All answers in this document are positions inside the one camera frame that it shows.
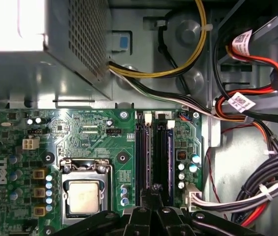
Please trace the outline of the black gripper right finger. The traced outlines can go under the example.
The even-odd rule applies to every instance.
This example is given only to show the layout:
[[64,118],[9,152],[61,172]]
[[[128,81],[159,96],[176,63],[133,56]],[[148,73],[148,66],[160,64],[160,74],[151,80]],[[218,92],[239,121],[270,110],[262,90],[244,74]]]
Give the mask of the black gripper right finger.
[[154,184],[158,195],[156,214],[163,228],[162,236],[259,236],[260,233],[232,223],[206,211],[178,214],[169,207],[169,195],[160,184]]

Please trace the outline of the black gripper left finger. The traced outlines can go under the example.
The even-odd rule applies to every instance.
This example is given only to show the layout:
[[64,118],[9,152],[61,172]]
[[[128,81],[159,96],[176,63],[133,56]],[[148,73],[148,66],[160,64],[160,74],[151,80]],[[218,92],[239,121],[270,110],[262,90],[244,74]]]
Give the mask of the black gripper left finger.
[[78,223],[68,226],[54,236],[148,236],[152,209],[144,200],[152,199],[152,190],[140,192],[140,205],[122,216],[113,211],[102,211]]

